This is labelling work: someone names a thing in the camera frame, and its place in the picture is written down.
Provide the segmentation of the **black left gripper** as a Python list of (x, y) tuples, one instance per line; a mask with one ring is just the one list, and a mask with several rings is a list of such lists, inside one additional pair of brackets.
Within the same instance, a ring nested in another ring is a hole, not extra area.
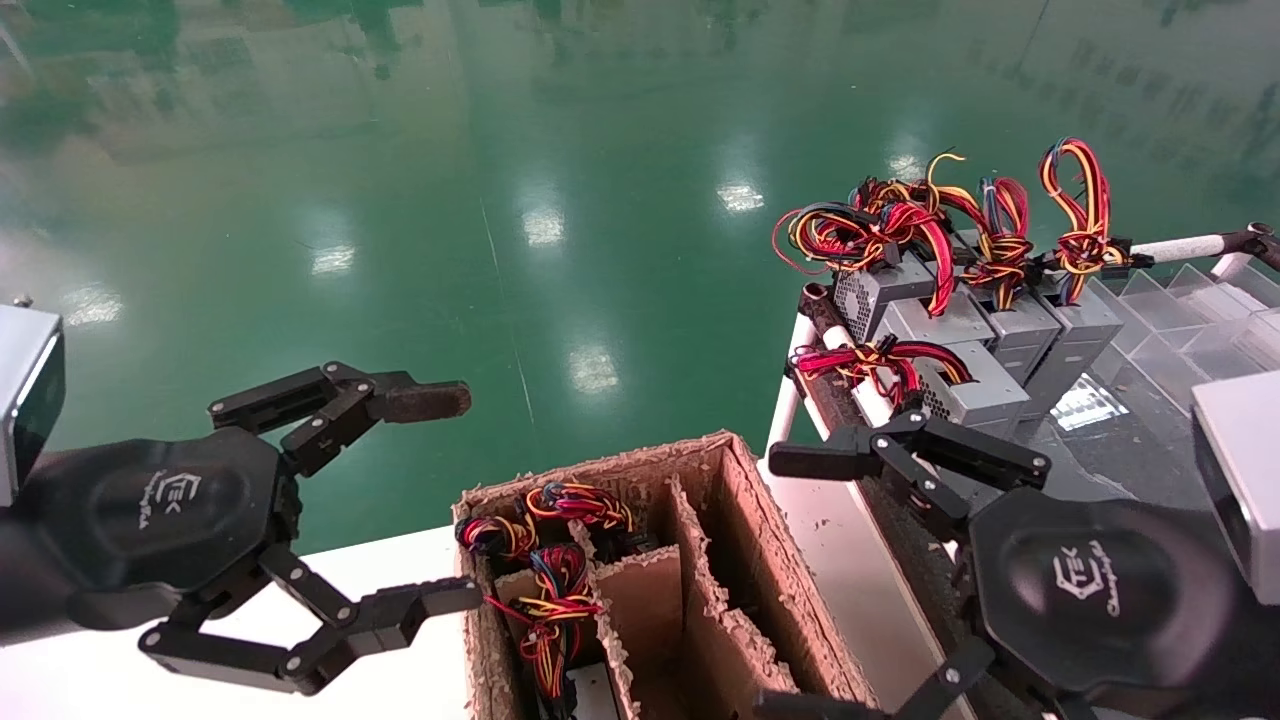
[[(227, 429), (210, 436), (41, 459), (36, 629), (116, 632), (169, 616), (138, 642), (160, 667), (302, 696), (317, 694), (360, 659), (408, 648), (426, 620), (483, 605), (475, 580), (348, 598), (285, 546), (300, 524), (292, 475), (314, 477), (379, 423), (438, 421), (471, 407), (462, 380), (421, 383), (403, 370), (326, 363), (214, 401), (212, 425)], [(280, 452), (257, 437), (283, 427), (292, 430)], [(280, 647), (202, 630), (269, 582), (319, 620), (314, 634)]]

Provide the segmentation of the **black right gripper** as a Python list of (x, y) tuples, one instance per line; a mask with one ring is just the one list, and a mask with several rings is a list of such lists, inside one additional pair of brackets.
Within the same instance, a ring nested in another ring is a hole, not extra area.
[[(1206, 512), (1133, 498), (1069, 501), (1043, 489), (1051, 460), (919, 413), (840, 427), (822, 445), (776, 442), (777, 477), (858, 483), (892, 496), (938, 541), (964, 542), (984, 635), (1034, 683), (1087, 698), (1185, 694), (1245, 616), (1245, 583)], [(943, 469), (1006, 493), (972, 520)], [(759, 691), (756, 719), (942, 719), (996, 660), (963, 642), (896, 711)]]

